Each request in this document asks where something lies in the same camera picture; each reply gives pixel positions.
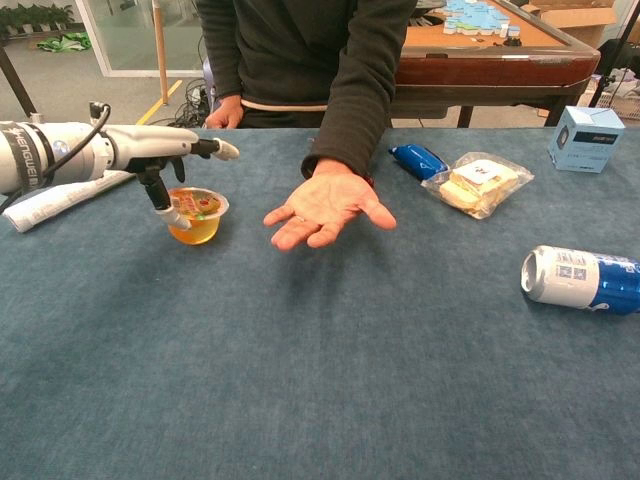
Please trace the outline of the person's right hand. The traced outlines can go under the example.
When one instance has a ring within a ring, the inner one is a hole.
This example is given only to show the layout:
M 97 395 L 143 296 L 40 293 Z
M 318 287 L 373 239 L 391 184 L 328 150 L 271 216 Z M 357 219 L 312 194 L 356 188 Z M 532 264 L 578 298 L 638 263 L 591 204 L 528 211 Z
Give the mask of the person's right hand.
M 231 95 L 219 100 L 218 107 L 205 120 L 209 129 L 235 129 L 244 116 L 239 95 Z

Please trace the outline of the blue and white can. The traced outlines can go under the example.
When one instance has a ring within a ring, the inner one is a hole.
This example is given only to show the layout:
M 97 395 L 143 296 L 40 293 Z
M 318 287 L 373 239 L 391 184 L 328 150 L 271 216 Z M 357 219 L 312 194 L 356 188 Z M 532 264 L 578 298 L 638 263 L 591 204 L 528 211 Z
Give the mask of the blue and white can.
M 640 313 L 640 261 L 633 258 L 539 245 L 523 260 L 520 282 L 539 303 Z

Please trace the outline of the brown wooden game table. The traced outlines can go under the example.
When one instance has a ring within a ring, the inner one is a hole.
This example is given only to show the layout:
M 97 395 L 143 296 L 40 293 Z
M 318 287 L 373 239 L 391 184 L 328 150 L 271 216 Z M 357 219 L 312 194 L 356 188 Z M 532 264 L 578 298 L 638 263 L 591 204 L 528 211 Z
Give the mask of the brown wooden game table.
M 411 22 L 396 74 L 391 114 L 436 118 L 460 107 L 468 127 L 478 106 L 526 105 L 547 111 L 554 126 L 577 104 L 600 60 L 598 50 L 516 7 L 486 0 L 520 27 L 518 46 L 498 35 L 446 34 L 442 26 Z

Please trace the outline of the black slanted stand leg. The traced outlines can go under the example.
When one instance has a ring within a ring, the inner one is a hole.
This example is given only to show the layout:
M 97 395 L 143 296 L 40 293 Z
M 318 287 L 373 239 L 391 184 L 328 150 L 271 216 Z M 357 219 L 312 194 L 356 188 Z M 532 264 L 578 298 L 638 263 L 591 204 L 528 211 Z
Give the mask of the black slanted stand leg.
M 2 44 L 0 44 L 0 70 L 4 74 L 25 115 L 31 118 L 34 114 L 37 114 L 38 111 Z

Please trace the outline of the wooden pole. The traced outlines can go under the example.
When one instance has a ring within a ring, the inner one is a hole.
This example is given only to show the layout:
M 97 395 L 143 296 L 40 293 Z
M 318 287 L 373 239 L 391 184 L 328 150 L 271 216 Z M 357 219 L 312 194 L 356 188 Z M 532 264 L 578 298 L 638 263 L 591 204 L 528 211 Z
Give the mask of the wooden pole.
M 161 103 L 167 105 L 169 102 L 169 88 L 166 70 L 166 52 L 163 31 L 163 16 L 159 0 L 151 0 L 152 19 L 155 37 L 155 48 L 158 65 L 158 74 L 161 88 Z

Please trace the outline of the blue-grey stool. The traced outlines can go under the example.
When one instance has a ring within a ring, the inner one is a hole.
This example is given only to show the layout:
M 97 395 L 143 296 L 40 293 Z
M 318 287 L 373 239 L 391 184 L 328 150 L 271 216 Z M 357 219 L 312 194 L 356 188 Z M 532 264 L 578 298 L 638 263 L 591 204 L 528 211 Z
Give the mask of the blue-grey stool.
M 206 57 L 202 62 L 202 71 L 206 85 L 206 93 L 210 112 L 213 113 L 219 107 L 220 103 L 218 100 L 215 78 L 208 57 Z

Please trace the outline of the person's left hand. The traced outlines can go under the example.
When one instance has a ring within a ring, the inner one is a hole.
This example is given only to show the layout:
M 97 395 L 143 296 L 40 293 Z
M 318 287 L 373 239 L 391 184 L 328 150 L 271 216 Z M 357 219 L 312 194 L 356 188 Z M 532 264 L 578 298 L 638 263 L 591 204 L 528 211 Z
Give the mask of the person's left hand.
M 271 244 L 280 251 L 290 251 L 301 244 L 323 248 L 333 244 L 344 227 L 360 214 L 383 230 L 396 227 L 395 217 L 363 177 L 341 162 L 323 158 L 311 177 L 284 204 L 269 212 L 263 223 L 279 227 Z

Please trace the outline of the green fabric pile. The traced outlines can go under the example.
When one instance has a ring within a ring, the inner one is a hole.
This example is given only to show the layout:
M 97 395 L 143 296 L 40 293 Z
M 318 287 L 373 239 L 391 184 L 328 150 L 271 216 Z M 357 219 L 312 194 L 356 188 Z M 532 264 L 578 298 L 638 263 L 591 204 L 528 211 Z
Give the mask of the green fabric pile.
M 50 53 L 81 52 L 92 48 L 86 32 L 69 32 L 39 41 L 36 47 Z

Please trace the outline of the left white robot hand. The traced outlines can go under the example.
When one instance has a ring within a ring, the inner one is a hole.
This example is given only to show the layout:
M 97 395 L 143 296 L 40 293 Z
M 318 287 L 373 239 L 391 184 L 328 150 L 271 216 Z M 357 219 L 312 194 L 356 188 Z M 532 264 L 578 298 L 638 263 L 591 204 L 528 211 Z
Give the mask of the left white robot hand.
M 110 170 L 125 171 L 136 176 L 144 186 L 155 213 L 169 226 L 180 230 L 192 228 L 186 216 L 172 205 L 161 171 L 173 166 L 176 178 L 185 180 L 183 158 L 198 155 L 234 160 L 240 156 L 237 147 L 220 138 L 202 139 L 189 129 L 148 125 L 113 125 L 105 129 L 113 148 Z

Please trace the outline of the person's right forearm dark sleeve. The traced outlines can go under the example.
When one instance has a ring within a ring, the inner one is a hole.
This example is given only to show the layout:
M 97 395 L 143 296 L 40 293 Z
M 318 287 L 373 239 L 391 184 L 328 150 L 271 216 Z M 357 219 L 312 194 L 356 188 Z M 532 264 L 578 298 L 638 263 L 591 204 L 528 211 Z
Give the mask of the person's right forearm dark sleeve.
M 241 94 L 238 73 L 241 56 L 234 29 L 203 29 L 203 37 L 217 96 L 222 99 Z

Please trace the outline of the black tripod stand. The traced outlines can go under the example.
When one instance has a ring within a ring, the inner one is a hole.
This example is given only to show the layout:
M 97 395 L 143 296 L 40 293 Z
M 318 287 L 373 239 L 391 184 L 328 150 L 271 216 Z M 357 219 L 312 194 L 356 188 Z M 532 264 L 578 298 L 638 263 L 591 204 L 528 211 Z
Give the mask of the black tripod stand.
M 604 89 L 615 79 L 611 76 L 612 70 L 616 67 L 616 63 L 622 56 L 622 51 L 624 46 L 626 45 L 628 38 L 631 34 L 631 31 L 640 15 L 640 0 L 634 0 L 634 8 L 630 13 L 630 16 L 626 22 L 626 26 L 624 31 L 620 34 L 620 36 L 616 39 L 615 48 L 605 56 L 604 61 L 602 62 L 602 70 L 601 76 L 597 84 L 597 88 L 593 97 L 589 103 L 590 107 L 596 107 L 597 103 L 604 91 Z

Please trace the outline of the light blue carton box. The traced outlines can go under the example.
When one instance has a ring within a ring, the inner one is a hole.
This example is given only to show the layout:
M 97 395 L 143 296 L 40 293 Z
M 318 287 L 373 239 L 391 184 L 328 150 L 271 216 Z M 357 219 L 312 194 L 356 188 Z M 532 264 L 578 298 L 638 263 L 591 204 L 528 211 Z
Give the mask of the light blue carton box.
M 557 170 L 601 173 L 625 126 L 611 108 L 567 106 L 547 146 Z

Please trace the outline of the white rolled paper tube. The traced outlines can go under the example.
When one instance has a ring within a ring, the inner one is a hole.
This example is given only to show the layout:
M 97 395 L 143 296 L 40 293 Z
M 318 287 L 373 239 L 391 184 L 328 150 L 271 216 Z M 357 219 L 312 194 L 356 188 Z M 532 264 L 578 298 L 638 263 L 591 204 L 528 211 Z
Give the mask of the white rolled paper tube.
M 107 171 L 96 180 L 51 187 L 12 204 L 2 216 L 18 232 L 24 233 L 41 222 L 133 178 L 133 174 L 124 171 Z

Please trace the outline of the potted green plants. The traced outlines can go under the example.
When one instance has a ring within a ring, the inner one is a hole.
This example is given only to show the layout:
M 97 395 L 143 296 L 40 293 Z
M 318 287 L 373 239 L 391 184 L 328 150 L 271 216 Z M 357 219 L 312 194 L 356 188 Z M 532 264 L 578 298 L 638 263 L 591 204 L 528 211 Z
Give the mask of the potted green plants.
M 10 6 L 8 0 L 0 0 L 0 37 L 11 38 L 32 35 L 38 32 L 66 30 L 75 22 L 70 4 L 42 5 L 33 3 L 26 6 L 16 1 Z

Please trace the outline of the yellow jelly cup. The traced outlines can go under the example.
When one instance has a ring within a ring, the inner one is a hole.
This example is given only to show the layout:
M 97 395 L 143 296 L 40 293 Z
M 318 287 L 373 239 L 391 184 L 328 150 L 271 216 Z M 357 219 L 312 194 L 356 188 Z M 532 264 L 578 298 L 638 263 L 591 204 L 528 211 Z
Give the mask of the yellow jelly cup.
M 221 217 L 229 208 L 227 199 L 218 192 L 196 187 L 172 188 L 168 191 L 174 209 L 191 224 L 188 230 L 169 225 L 168 230 L 178 241 L 199 245 L 211 240 Z

